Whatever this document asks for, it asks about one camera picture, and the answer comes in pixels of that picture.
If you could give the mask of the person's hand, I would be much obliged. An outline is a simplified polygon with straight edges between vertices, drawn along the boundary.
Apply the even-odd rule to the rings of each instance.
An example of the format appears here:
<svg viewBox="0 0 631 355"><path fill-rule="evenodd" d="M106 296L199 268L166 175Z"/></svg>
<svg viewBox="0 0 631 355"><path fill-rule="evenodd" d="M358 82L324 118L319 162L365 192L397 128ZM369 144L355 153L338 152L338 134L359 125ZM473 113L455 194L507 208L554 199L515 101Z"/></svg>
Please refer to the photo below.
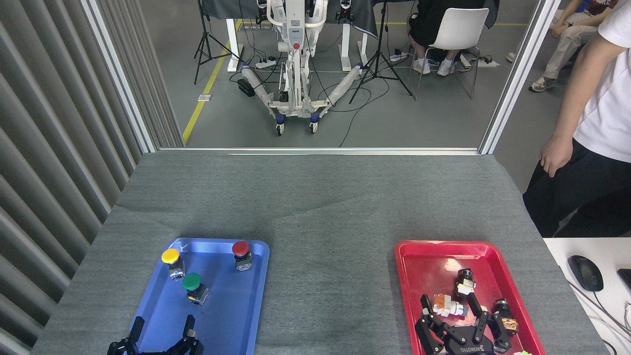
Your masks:
<svg viewBox="0 0 631 355"><path fill-rule="evenodd" d="M552 134L539 152L543 171L554 178L557 171L570 160L573 152L572 135Z"/></svg>

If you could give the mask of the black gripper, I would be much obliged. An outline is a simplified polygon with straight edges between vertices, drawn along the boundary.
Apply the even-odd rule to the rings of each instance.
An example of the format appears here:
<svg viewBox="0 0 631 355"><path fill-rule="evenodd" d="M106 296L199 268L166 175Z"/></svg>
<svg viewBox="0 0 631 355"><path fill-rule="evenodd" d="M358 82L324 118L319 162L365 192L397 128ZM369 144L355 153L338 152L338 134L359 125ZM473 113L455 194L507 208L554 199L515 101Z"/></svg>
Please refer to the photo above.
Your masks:
<svg viewBox="0 0 631 355"><path fill-rule="evenodd" d="M510 311L505 298L495 301L497 312L489 313L482 309L474 293L468 294L468 305L476 317L476 325L471 340L464 345L452 338L453 328L434 315L427 294L422 295L420 303L423 309L415 323L415 332L426 355L494 355L495 352L506 353L512 348L503 323L503 315ZM494 342L483 335L486 326L491 328Z"/></svg>
<svg viewBox="0 0 631 355"><path fill-rule="evenodd" d="M136 342L139 341L145 321L142 317L137 316L134 319L128 337L122 338L120 341L112 342L108 347L107 353L108 355L202 355L204 346L194 330L195 321L194 316L187 316L182 338L171 346L168 352L147 351L138 353Z"/></svg>

